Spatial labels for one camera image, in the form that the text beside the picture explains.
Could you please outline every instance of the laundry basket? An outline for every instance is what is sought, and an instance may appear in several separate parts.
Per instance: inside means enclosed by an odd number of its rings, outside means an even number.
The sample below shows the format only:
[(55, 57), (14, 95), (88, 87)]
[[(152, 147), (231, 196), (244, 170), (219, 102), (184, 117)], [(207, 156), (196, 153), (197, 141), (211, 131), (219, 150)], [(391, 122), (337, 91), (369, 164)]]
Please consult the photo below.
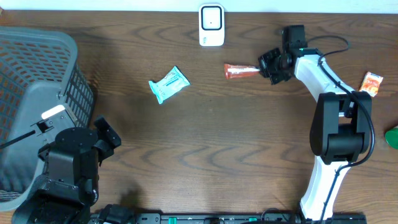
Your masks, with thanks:
[(61, 32), (0, 27), (0, 211), (28, 196), (44, 162), (37, 153), (63, 129), (87, 127), (93, 93), (76, 62), (75, 41)]

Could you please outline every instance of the wood grain surface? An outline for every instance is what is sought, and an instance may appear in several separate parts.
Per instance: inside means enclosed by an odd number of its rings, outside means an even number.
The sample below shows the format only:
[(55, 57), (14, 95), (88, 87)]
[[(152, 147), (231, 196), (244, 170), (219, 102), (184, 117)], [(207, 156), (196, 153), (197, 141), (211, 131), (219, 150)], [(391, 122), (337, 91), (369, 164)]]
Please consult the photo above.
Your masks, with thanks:
[[(283, 26), (305, 24), (307, 38), (342, 35), (351, 50), (328, 57), (358, 89), (367, 71), (384, 77), (373, 99), (377, 143), (351, 169), (335, 212), (363, 212), (368, 223), (397, 223), (398, 151), (384, 133), (398, 125), (398, 17), (366, 14), (226, 13), (222, 47), (198, 43), (198, 15), (183, 12), (4, 11), (2, 26), (60, 30), (123, 146), (99, 169), (99, 200), (170, 212), (295, 209), (313, 168), (309, 131), (315, 101), (298, 80), (271, 86), (260, 76), (225, 80), (223, 64), (256, 65), (280, 47)], [(336, 40), (311, 46), (326, 52)], [(159, 105), (148, 81), (177, 65), (191, 85)], [(12, 212), (0, 213), (9, 223)]]

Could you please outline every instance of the teal snack wrapper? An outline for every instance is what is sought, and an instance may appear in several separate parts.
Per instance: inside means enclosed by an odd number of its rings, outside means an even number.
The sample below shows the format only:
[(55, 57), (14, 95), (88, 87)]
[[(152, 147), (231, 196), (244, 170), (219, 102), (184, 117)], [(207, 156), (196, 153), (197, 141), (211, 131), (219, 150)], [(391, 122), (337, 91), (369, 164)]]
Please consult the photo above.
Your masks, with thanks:
[(164, 100), (180, 91), (183, 87), (189, 85), (191, 85), (191, 83), (185, 78), (184, 74), (177, 66), (174, 66), (161, 81), (157, 83), (149, 81), (149, 86), (159, 104), (162, 104)]

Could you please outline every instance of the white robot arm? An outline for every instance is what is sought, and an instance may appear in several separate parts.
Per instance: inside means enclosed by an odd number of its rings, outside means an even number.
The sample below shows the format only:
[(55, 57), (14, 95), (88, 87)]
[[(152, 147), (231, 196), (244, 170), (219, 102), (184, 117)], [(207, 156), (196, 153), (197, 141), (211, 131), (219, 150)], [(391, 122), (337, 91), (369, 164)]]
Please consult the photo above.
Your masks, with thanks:
[[(282, 44), (282, 54), (274, 49), (259, 58), (260, 69), (273, 85), (296, 77), (317, 102), (310, 132), (315, 165), (300, 208), (306, 220), (326, 220), (333, 216), (333, 203), (349, 167), (339, 170), (335, 180), (336, 171), (355, 162), (369, 145), (369, 125), (364, 112), (352, 102), (347, 91), (358, 98), (369, 114), (371, 98), (343, 83), (326, 64), (322, 53), (307, 47), (304, 26), (286, 27)], [(352, 118), (351, 124), (339, 124), (339, 116)]]

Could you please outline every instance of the white device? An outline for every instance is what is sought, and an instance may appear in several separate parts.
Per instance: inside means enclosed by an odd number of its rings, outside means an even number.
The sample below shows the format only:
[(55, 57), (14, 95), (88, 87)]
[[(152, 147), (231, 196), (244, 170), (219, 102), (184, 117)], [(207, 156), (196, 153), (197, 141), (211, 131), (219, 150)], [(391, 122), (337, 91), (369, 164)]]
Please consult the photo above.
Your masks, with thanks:
[(224, 8), (220, 4), (204, 4), (199, 8), (199, 44), (221, 46), (224, 44)]

